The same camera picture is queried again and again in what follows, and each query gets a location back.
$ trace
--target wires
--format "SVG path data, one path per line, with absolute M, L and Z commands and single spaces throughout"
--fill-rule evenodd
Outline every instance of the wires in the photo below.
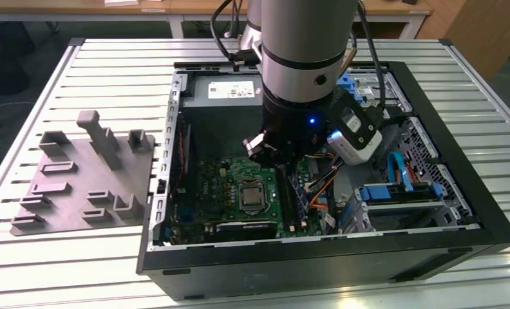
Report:
M 335 155 L 332 153 L 315 153 L 305 155 L 307 158 L 312 159 L 322 159 L 322 158 L 335 158 Z
M 309 206 L 309 208 L 315 208 L 315 209 L 326 209 L 326 210 L 328 209 L 326 204 L 312 204 L 312 205 Z
M 237 37 L 239 11 L 241 9 L 243 3 L 244 3 L 244 0 L 239 0 L 239 4 L 236 4 L 236 0 L 232 0 L 232 18 L 231 18 L 231 25 L 229 25 L 229 36 L 231 37 Z
M 410 173 L 411 182 L 420 182 L 420 178 L 415 171 L 412 170 L 410 164 L 406 164 L 407 171 Z
M 223 53 L 223 56 L 229 60 L 232 61 L 232 54 L 227 51 L 227 48 L 224 47 L 223 45 L 223 42 L 220 41 L 220 38 L 217 36 L 217 33 L 215 31 L 215 21 L 216 21 L 216 18 L 219 17 L 220 15 L 220 12 L 224 10 L 224 8 L 227 7 L 227 5 L 232 2 L 232 0 L 224 0 L 223 3 L 220 4 L 220 6 L 217 7 L 215 13 L 212 13 L 212 16 L 211 16 L 211 20 L 209 20 L 209 27 L 211 27 L 211 35 L 212 35 L 212 39 L 215 40 L 215 43 L 217 44 L 217 47 L 219 47 L 219 50 L 220 52 Z
M 34 105 L 34 103 L 32 103 L 32 102 L 12 102 L 12 103 L 4 103 L 4 104 L 0 104 L 0 108 L 4 107 L 4 106 L 9 106 L 9 105 L 20 105 L 20 104 Z
M 330 176 L 332 176 L 338 170 L 339 170 L 339 167 L 343 166 L 344 164 L 344 161 L 343 159 L 339 157 L 339 156 L 335 156 L 334 159 L 331 160 L 331 163 L 330 163 L 330 169 L 328 171 L 326 172 L 326 174 L 316 180 L 313 181 L 308 186 L 307 186 L 307 189 L 308 191 L 322 182 L 324 182 L 327 180 L 327 178 Z
M 179 189 L 179 184 L 184 175 L 184 165 L 185 165 L 184 164 L 183 133 L 180 132 L 180 130 L 179 130 L 179 152 L 180 152 L 180 174 L 179 174 L 179 178 L 176 179 L 176 185 L 175 185 L 175 189 L 172 193 L 175 193 L 175 191 Z
M 394 171 L 394 164 L 398 166 L 398 170 Z M 410 173 L 407 171 L 406 164 L 403 163 L 402 155 L 398 151 L 391 151 L 386 158 L 386 173 L 388 182 L 403 182 L 406 191 L 412 191 Z
M 326 188 L 326 197 L 327 197 L 327 205 L 328 205 L 328 214 L 335 219 L 338 217 L 338 205 L 335 202 L 334 183 L 330 183 L 330 186 L 327 186 Z M 338 224 L 335 223 L 335 226 L 330 225 L 330 229 L 326 229 L 326 235 L 330 234 L 330 231 L 332 231 L 335 234 L 336 230 L 338 230 Z
M 331 178 L 328 179 L 328 181 L 324 183 L 324 185 L 322 186 L 322 188 L 317 190 L 316 194 L 313 195 L 308 205 L 311 208 L 313 208 L 313 202 L 317 200 L 317 197 L 320 196 L 322 192 L 326 190 L 327 186 L 331 184 L 331 182 L 334 181 L 335 177 L 336 177 L 336 173 L 331 176 Z
M 379 58 L 376 56 L 374 38 L 371 37 L 371 32 L 370 32 L 370 25 L 367 24 L 366 6 L 364 6 L 364 3 L 362 1 L 358 2 L 358 15 L 359 15 L 359 21 L 362 21 L 362 27 L 363 27 L 364 33 L 366 33 L 367 46 L 370 48 L 371 58 L 374 59 L 376 80 L 379 82 L 379 106 L 384 109 L 384 95 L 386 94 L 384 94 L 383 70 L 382 70 L 382 67 L 379 64 Z

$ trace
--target floor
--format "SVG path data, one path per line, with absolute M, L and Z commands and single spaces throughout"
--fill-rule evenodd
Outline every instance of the floor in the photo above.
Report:
M 36 102 L 61 54 L 72 37 L 96 38 L 171 38 L 165 22 L 112 22 L 109 23 L 61 23 L 60 32 L 52 34 L 44 23 L 25 23 L 36 45 L 36 52 L 21 57 L 20 62 L 30 77 L 29 88 L 12 96 L 0 96 L 0 104 L 10 102 Z M 217 31 L 227 30 L 228 24 L 219 22 Z M 185 37 L 211 37 L 207 24 L 184 23 Z M 510 107 L 510 59 L 490 81 L 490 86 Z M 16 104 L 0 107 L 0 163 L 13 143 L 32 104 Z

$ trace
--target motherboard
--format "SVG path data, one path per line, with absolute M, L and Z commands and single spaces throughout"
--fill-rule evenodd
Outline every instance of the motherboard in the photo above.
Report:
M 300 185 L 311 180 L 305 161 L 297 164 L 297 180 Z M 307 216 L 300 229 L 285 228 L 275 169 L 261 168 L 247 158 L 204 160 L 197 162 L 195 182 L 193 202 L 177 205 L 176 210 L 180 224 L 175 232 L 180 234 L 180 243 L 207 242 L 217 227 L 236 229 L 239 238 L 241 233 L 236 232 L 248 227 L 263 233 L 272 230 L 271 238 L 322 234 L 316 211 Z

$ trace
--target black cable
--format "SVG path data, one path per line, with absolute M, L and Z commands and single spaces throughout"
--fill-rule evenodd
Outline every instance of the black cable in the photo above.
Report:
M 339 156 L 335 156 L 335 158 L 331 160 L 330 168 L 328 168 L 326 174 L 320 178 L 317 178 L 317 180 L 315 182 L 312 182 L 307 188 L 311 189 L 319 183 L 326 182 L 326 180 L 330 177 L 332 177 L 334 174 L 339 171 L 339 168 L 340 168 L 340 166 L 343 166 L 343 164 L 344 164 L 343 159 Z
M 239 0 L 239 5 L 237 5 L 237 8 L 236 8 L 236 35 L 235 35 L 235 37 L 237 37 L 237 35 L 239 35 L 239 11 L 241 9 L 241 5 L 243 4 L 244 4 L 244 0 Z
M 227 51 L 227 48 L 224 47 L 223 45 L 223 42 L 220 42 L 220 38 L 216 34 L 216 31 L 215 31 L 215 21 L 216 21 L 216 18 L 219 17 L 220 15 L 220 12 L 224 10 L 224 8 L 227 7 L 227 5 L 232 2 L 232 0 L 224 0 L 223 3 L 220 4 L 220 6 L 217 7 L 215 13 L 212 13 L 212 16 L 211 16 L 211 20 L 209 20 L 209 27 L 211 27 L 211 35 L 212 35 L 212 39 L 215 40 L 215 43 L 217 44 L 217 47 L 219 47 L 219 50 L 220 52 L 223 53 L 223 56 L 229 60 L 232 61 L 232 54 Z
M 224 25 L 223 30 L 220 30 L 219 37 L 223 37 L 223 35 L 224 35 L 224 31 L 225 31 L 227 28 L 228 28 L 228 24 L 229 24 L 229 21 L 227 21 L 227 24 Z
M 327 208 L 328 214 L 335 219 L 335 226 L 331 227 L 331 233 L 327 232 L 326 235 L 335 234 L 338 231 L 338 205 L 335 204 L 335 192 L 334 192 L 334 182 L 326 188 L 327 195 Z
M 232 0 L 232 15 L 229 18 L 229 37 L 235 36 L 236 29 L 235 29 L 235 15 L 237 14 L 237 4 L 236 0 Z
M 364 3 L 362 1 L 359 1 L 359 3 L 358 3 L 358 15 L 359 15 L 359 21 L 362 21 L 362 27 L 363 27 L 364 32 L 366 32 L 367 46 L 370 48 L 371 58 L 374 59 L 376 80 L 379 82 L 379 106 L 382 107 L 382 109 L 384 109 L 384 78 L 383 78 L 383 70 L 382 70 L 382 66 L 379 64 L 379 58 L 376 56 L 374 39 L 371 37 L 371 32 L 370 32 L 370 25 L 367 24 L 366 6 L 364 6 Z
M 350 32 L 350 44 L 354 48 L 358 48 L 358 39 L 354 31 Z

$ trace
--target black connector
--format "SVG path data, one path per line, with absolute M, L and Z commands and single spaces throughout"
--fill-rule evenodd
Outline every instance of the black connector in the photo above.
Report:
M 236 65 L 255 66 L 261 63 L 259 56 L 252 49 L 240 50 L 233 54 L 233 63 Z

